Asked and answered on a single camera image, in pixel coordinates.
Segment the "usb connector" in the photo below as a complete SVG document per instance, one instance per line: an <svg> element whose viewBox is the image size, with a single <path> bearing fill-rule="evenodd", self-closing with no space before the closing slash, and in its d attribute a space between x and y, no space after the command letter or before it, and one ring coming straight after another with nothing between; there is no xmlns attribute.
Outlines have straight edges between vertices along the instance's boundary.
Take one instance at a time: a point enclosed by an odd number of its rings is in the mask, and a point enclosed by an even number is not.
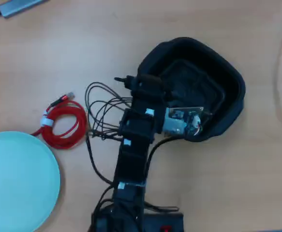
<svg viewBox="0 0 282 232"><path fill-rule="evenodd" d="M0 12L3 17L9 18L45 1L47 0L10 0L0 5Z"/></svg>

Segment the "red button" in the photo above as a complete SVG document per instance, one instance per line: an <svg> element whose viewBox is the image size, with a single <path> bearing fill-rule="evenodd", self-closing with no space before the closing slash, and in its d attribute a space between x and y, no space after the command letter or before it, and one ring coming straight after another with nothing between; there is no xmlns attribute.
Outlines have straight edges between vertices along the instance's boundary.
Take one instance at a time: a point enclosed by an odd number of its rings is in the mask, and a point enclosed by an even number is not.
<svg viewBox="0 0 282 232"><path fill-rule="evenodd" d="M161 226L160 232L172 232L172 226Z"/></svg>

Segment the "red cable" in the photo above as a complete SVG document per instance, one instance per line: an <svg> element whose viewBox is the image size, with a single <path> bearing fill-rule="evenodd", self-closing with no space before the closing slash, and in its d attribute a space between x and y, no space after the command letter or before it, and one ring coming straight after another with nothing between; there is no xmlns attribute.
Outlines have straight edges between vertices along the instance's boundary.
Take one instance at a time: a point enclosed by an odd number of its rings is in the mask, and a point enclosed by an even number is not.
<svg viewBox="0 0 282 232"><path fill-rule="evenodd" d="M79 103L65 100L54 107L49 106L46 111L46 117L54 122L62 115L73 115L76 117L76 122L67 132L60 135L53 134L53 127L46 125L42 126L31 135L38 136L42 134L43 139L48 145L56 149L71 148L84 137L87 129L87 117L84 108ZM65 137L74 129L75 131L70 136Z"/></svg>

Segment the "round plate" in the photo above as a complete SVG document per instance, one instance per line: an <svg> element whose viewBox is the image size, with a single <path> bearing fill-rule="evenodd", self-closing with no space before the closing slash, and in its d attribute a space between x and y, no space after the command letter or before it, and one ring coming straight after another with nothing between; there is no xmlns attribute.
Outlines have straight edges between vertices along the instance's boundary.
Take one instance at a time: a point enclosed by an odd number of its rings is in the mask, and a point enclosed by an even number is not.
<svg viewBox="0 0 282 232"><path fill-rule="evenodd" d="M59 190L59 166L45 144L29 134L0 132L0 232L38 229Z"/></svg>

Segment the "light wood desk surface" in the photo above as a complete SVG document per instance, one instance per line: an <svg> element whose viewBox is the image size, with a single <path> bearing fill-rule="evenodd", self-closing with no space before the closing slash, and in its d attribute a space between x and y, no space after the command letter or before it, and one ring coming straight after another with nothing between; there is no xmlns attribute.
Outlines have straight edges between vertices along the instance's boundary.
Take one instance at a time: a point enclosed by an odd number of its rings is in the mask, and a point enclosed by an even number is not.
<svg viewBox="0 0 282 232"><path fill-rule="evenodd" d="M65 92L84 105L93 81L128 96L113 77L136 74L159 42L180 36L204 42L240 71L245 110L223 136L161 147L147 200L178 205L188 232L282 229L282 0L51 0L0 18L0 131L35 131L48 103ZM118 144L92 143L112 178ZM63 191L40 231L88 229L106 184L85 147L53 149Z"/></svg>

